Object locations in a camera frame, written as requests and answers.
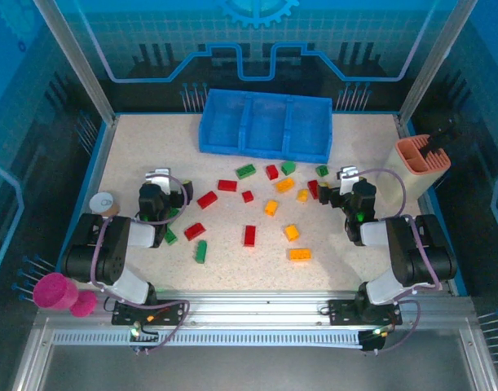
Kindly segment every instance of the gear logo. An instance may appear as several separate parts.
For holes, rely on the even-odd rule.
[[[216,0],[223,9],[224,15],[229,15],[232,22],[241,22],[243,27],[250,24],[257,29],[259,26],[271,26],[271,22],[281,22],[281,17],[290,16],[290,9],[299,5],[298,0]]]
[[[26,50],[24,39],[35,27],[34,5],[31,0],[0,0],[0,16],[19,40],[19,49]]]

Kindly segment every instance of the green lego brick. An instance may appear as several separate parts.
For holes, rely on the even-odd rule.
[[[167,232],[165,233],[164,239],[169,246],[171,244],[174,244],[176,241],[178,241],[178,238],[176,237],[174,232],[171,231],[169,228],[167,228]]]
[[[167,218],[172,218],[174,216],[176,216],[178,214],[179,210],[176,209],[176,208],[171,208],[170,211],[169,211],[169,216],[167,216]]]
[[[256,169],[254,168],[253,165],[244,165],[243,167],[240,167],[239,169],[236,170],[236,175],[238,176],[238,179],[247,178],[255,173]]]
[[[293,161],[285,161],[281,165],[281,171],[283,171],[283,174],[285,175],[290,175],[296,170],[296,164]]]
[[[320,176],[324,177],[325,175],[328,175],[328,167],[326,165],[318,165],[315,168],[315,172]]]
[[[200,240],[198,242],[198,249],[196,250],[196,256],[194,259],[198,263],[205,263],[205,254],[207,253],[207,242]]]

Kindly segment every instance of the red lego brick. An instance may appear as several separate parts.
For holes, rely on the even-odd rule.
[[[241,196],[243,197],[243,201],[245,201],[245,203],[254,201],[254,196],[250,190],[244,191],[243,193],[241,193]]]
[[[312,194],[312,198],[314,200],[317,200],[318,196],[317,196],[317,181],[314,179],[313,181],[310,181],[307,183],[308,185],[308,190],[311,191],[311,194]]]
[[[213,191],[209,191],[207,194],[205,194],[203,197],[201,197],[197,201],[197,203],[200,206],[200,208],[205,209],[217,199],[218,199],[218,196]]]
[[[278,169],[275,167],[275,165],[268,165],[265,170],[267,171],[267,177],[272,180],[278,178],[280,173],[278,173]]]
[[[200,222],[197,222],[194,226],[188,227],[183,233],[187,237],[187,240],[190,241],[203,234],[204,232],[205,228],[201,225]]]
[[[256,242],[256,226],[245,226],[245,247],[254,247]]]
[[[238,186],[238,182],[236,182],[236,181],[226,181],[224,179],[220,179],[218,181],[218,190],[236,191],[237,186]]]

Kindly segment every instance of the yellow lego brick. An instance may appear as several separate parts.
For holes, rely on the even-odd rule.
[[[312,258],[311,250],[309,248],[295,248],[289,250],[289,258],[292,262],[308,261]]]
[[[279,193],[285,193],[286,191],[292,189],[294,187],[294,180],[292,178],[286,178],[280,182],[277,182],[275,185],[275,189]]]
[[[297,232],[297,228],[294,224],[286,226],[284,229],[284,234],[287,236],[289,242],[293,242],[294,240],[299,238],[299,232]]]
[[[297,201],[306,202],[307,199],[308,199],[307,189],[301,189],[300,191],[297,192],[297,198],[296,198]]]
[[[267,206],[265,207],[265,213],[269,216],[274,216],[277,209],[278,203],[274,200],[270,200],[267,202]]]

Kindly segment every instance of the blue plastic tray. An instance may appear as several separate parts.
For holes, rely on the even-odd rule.
[[[332,100],[210,90],[200,123],[200,151],[326,163]]]

